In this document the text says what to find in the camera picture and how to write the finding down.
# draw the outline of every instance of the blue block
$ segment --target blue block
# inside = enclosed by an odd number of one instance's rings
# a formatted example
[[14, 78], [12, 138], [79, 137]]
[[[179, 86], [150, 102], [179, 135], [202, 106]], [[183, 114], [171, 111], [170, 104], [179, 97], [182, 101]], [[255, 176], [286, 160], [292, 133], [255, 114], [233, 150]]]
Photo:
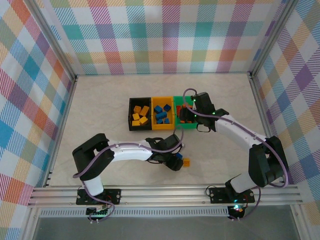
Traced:
[[180, 159], [182, 159], [183, 157], [182, 157], [182, 155], [180, 154], [180, 153], [176, 153], [175, 154], [178, 158], [180, 158]]
[[157, 114], [160, 114], [160, 113], [162, 113], [162, 108], [157, 105], [157, 106], [154, 108], [154, 111], [155, 111]]
[[159, 120], [159, 119], [164, 119], [167, 117], [167, 112], [166, 111], [163, 111], [161, 113], [158, 113], [157, 115], [155, 115], [155, 119], [156, 120]]
[[171, 106], [169, 106], [168, 104], [166, 104], [163, 109], [166, 111], [166, 112], [169, 112], [170, 109], [171, 109]]

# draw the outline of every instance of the white floor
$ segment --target white floor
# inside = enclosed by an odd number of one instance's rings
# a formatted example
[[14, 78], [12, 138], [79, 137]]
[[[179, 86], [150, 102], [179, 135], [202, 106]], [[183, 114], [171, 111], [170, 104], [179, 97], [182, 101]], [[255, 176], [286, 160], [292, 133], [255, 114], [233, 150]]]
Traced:
[[[80, 185], [72, 151], [97, 133], [107, 139], [139, 141], [169, 136], [170, 131], [129, 131], [129, 98], [182, 96], [186, 88], [208, 92], [216, 109], [223, 108], [236, 120], [264, 134], [246, 74], [152, 74], [81, 76], [78, 79], [51, 186]], [[224, 183], [248, 169], [248, 153], [217, 133], [185, 131], [190, 167], [174, 172], [162, 164], [139, 160], [111, 163], [101, 174], [104, 185], [168, 185]]]

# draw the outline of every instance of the yellow bin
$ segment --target yellow bin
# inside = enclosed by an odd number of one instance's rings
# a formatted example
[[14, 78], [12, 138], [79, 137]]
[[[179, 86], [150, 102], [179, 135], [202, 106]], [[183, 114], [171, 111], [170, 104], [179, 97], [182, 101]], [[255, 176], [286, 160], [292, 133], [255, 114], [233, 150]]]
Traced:
[[[166, 117], [169, 119], [169, 124], [157, 124], [156, 113], [154, 111], [156, 106], [160, 106], [164, 109], [164, 106], [168, 104], [171, 109], [166, 113]], [[154, 96], [151, 98], [151, 125], [152, 130], [172, 130], [175, 129], [175, 106], [173, 96]]]

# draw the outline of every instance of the yellow cube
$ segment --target yellow cube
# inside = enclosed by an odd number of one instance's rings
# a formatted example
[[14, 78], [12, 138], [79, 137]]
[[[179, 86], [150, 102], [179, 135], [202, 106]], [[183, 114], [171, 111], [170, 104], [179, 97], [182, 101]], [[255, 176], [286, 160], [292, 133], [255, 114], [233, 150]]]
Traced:
[[134, 114], [132, 114], [132, 116], [133, 116], [133, 120], [135, 120], [135, 121], [137, 121], [137, 120], [139, 120], [139, 119], [140, 119], [140, 117], [139, 117], [139, 114], [138, 114], [138, 113], [134, 113]]
[[183, 166], [184, 167], [190, 167], [190, 158], [184, 158], [183, 159]]
[[140, 112], [140, 115], [145, 117], [147, 115], [148, 111], [149, 111], [149, 107], [144, 106]]
[[143, 126], [143, 125], [146, 125], [148, 123], [148, 118], [143, 116], [142, 118], [140, 118], [139, 121], [140, 121], [140, 124]]
[[140, 107], [140, 106], [135, 106], [134, 109], [133, 109], [133, 112], [134, 112], [135, 114], [140, 114], [140, 112], [141, 112], [141, 107]]
[[140, 126], [140, 121], [132, 121], [132, 126]]

